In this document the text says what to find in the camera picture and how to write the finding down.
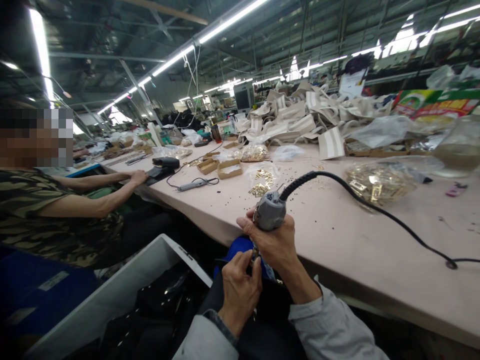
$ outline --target white machine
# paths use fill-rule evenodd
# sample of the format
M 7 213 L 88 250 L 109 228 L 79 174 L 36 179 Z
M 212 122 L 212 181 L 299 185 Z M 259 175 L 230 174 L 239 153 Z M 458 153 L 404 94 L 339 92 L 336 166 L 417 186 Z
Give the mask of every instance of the white machine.
M 245 82 L 233 87 L 233 94 L 235 95 L 236 107 L 238 113 L 248 114 L 254 105 L 254 86 L 251 82 Z

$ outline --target ceiling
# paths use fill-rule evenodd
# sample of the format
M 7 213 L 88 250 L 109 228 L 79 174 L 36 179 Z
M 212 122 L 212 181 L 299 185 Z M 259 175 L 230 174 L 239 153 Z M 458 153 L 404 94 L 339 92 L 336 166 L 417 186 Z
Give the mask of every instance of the ceiling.
M 231 0 L 156 2 L 208 23 L 238 4 Z M 32 3 L 46 24 L 52 77 L 73 96 L 68 104 L 88 103 L 92 110 L 132 87 L 120 58 L 139 79 L 206 28 L 128 1 Z M 429 31 L 447 10 L 451 13 L 475 4 L 471 0 L 270 0 L 202 45 L 198 72 L 204 83 L 213 86 L 233 77 L 277 75 L 279 68 L 290 67 L 293 56 L 301 68 L 308 60 L 318 63 L 372 48 L 378 40 L 386 45 L 411 14 L 419 33 Z M 40 99 L 43 83 L 26 7 L 9 10 L 14 16 L 2 24 L 0 58 L 17 64 L 23 73 L 1 67 L 0 97 Z M 181 61 L 168 73 L 186 80 L 189 74 Z M 54 84 L 54 90 L 61 94 L 59 85 Z

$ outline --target light gray sleeve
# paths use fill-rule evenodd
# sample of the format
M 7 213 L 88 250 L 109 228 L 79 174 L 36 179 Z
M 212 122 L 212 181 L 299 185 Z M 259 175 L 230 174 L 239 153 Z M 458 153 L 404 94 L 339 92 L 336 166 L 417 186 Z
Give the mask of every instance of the light gray sleeve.
M 174 360 L 231 360 L 239 353 L 225 335 L 202 315 L 193 318 L 185 339 L 178 348 Z
M 323 296 L 291 305 L 288 319 L 309 359 L 382 359 L 370 329 L 333 292 L 320 285 Z

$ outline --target pink object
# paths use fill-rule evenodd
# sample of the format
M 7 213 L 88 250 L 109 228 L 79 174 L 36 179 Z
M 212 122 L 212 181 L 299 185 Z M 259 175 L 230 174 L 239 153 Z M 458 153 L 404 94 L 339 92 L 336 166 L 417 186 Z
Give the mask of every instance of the pink object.
M 468 185 L 462 185 L 459 182 L 455 182 L 455 185 L 448 189 L 445 194 L 449 197 L 456 198 L 457 196 L 460 196 L 465 190 L 467 190 L 468 187 Z

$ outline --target blue fabric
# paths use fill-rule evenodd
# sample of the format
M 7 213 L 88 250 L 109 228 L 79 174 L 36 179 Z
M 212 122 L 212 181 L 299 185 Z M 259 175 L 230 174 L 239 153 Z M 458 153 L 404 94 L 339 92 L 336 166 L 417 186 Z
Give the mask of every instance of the blue fabric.
M 230 245 L 230 248 L 228 249 L 228 252 L 226 253 L 226 256 L 222 258 L 222 260 L 225 261 L 230 261 L 234 258 L 235 254 L 238 252 L 247 252 L 248 250 L 251 250 L 254 248 L 254 243 L 246 236 L 240 236 L 237 237 Z M 220 269 L 218 266 L 215 267 L 213 270 L 213 278 L 215 279 L 220 272 Z M 261 276 L 265 279 L 268 279 L 269 277 L 267 276 L 267 269 L 265 269 L 265 264 L 264 260 L 261 260 Z

